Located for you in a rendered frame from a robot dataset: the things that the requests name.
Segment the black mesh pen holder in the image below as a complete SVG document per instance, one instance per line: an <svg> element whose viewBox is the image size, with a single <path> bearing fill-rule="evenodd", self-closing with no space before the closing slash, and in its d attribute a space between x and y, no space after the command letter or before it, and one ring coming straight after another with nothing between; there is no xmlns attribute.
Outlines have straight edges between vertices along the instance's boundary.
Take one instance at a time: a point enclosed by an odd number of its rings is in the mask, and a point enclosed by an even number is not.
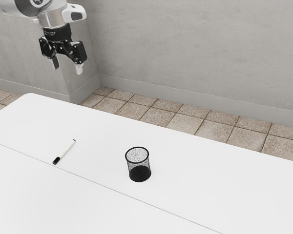
<svg viewBox="0 0 293 234"><path fill-rule="evenodd" d="M144 182L151 176L149 151L140 146L127 150L125 159L128 166L129 178L134 182Z"/></svg>

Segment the white marker pen black cap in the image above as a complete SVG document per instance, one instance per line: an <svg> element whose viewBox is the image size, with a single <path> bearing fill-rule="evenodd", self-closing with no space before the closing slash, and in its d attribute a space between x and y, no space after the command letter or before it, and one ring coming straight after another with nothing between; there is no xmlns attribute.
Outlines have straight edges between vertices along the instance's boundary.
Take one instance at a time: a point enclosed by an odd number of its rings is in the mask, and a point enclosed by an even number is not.
<svg viewBox="0 0 293 234"><path fill-rule="evenodd" d="M70 142L55 157L55 159L53 160L52 164L56 165L70 151L70 149L74 146L75 143L76 143L75 139L70 140Z"/></svg>

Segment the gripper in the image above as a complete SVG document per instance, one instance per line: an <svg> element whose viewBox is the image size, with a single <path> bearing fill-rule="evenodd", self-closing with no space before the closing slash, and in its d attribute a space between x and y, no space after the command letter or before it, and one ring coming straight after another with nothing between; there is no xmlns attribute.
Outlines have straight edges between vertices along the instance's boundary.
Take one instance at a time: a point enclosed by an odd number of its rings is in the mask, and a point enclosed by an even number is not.
<svg viewBox="0 0 293 234"><path fill-rule="evenodd" d="M71 41L71 27L67 23L59 28L43 28L44 37L39 38L39 44L42 55L47 57L52 63L53 68L57 70L59 68L59 62L57 59L57 52L66 55L75 64L77 75L81 75L83 72L84 62L87 60L87 53L82 41ZM63 41L59 47L49 41Z"/></svg>

